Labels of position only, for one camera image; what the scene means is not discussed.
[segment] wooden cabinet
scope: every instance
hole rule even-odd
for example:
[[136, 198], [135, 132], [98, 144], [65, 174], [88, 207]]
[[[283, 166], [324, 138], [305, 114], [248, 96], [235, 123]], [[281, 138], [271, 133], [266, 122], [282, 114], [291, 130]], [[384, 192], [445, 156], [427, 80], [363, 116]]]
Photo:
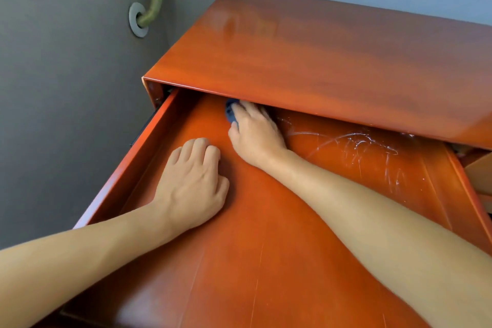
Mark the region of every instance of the wooden cabinet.
[[[144, 77], [160, 107], [77, 226], [151, 201], [169, 153], [190, 138], [220, 148], [220, 173], [231, 181], [225, 207], [70, 301], [59, 326], [427, 326], [304, 202], [235, 154], [220, 95], [271, 105], [300, 156], [492, 254], [492, 225], [448, 146], [368, 126], [440, 139], [473, 128], [468, 121], [486, 106], [456, 117], [468, 105], [454, 103], [458, 90], [445, 82], [459, 82], [469, 69], [462, 99], [471, 96], [486, 61], [475, 57], [471, 68], [446, 58], [465, 47], [478, 53], [474, 38], [489, 44], [481, 40], [489, 30], [460, 24], [320, 0], [217, 0]], [[457, 26], [463, 32], [454, 37]], [[439, 51], [426, 34], [448, 46]], [[464, 57], [472, 60], [470, 52]], [[166, 98], [164, 83], [188, 89]], [[489, 121], [483, 127], [490, 131]], [[486, 136], [460, 135], [492, 145]]]

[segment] white ring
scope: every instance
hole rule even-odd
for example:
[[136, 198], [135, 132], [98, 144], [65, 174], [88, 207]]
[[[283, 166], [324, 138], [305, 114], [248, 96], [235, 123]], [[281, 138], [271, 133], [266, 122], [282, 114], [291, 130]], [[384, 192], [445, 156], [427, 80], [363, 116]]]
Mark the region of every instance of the white ring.
[[145, 35], [147, 35], [147, 32], [149, 32], [148, 26], [141, 28], [137, 24], [137, 16], [144, 13], [145, 7], [137, 2], [134, 2], [130, 6], [130, 10], [128, 11], [128, 21], [130, 22], [131, 30], [133, 31], [133, 34], [135, 34], [139, 38], [143, 38]]

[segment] skin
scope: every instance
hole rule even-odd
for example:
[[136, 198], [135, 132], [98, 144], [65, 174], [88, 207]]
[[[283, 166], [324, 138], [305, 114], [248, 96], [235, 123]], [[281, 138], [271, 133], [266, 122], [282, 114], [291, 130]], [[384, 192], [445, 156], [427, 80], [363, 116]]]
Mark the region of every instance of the skin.
[[[492, 259], [443, 227], [287, 150], [264, 109], [233, 105], [236, 152], [303, 199], [359, 261], [433, 327], [492, 326]], [[224, 204], [220, 153], [190, 140], [169, 157], [154, 200], [106, 222], [0, 252], [0, 326], [29, 327]]]

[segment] person's right arm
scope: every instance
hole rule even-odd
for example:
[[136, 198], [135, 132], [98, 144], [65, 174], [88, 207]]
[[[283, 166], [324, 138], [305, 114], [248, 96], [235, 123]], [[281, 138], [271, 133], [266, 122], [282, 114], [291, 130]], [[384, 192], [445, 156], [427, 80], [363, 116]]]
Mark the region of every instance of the person's right arm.
[[368, 271], [433, 327], [492, 326], [492, 258], [444, 227], [284, 144], [264, 110], [233, 105], [236, 152], [303, 199]]

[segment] wooden drawer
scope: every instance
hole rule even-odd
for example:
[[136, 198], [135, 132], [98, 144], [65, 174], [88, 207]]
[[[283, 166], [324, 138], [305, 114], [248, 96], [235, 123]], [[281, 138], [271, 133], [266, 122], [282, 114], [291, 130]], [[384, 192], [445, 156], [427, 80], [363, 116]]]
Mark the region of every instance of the wooden drawer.
[[[77, 227], [145, 205], [169, 153], [207, 137], [231, 181], [224, 209], [70, 301], [78, 322], [132, 327], [415, 327], [426, 323], [352, 256], [303, 201], [242, 161], [225, 98], [175, 89]], [[364, 184], [492, 254], [492, 228], [440, 141], [270, 108], [289, 148]]]

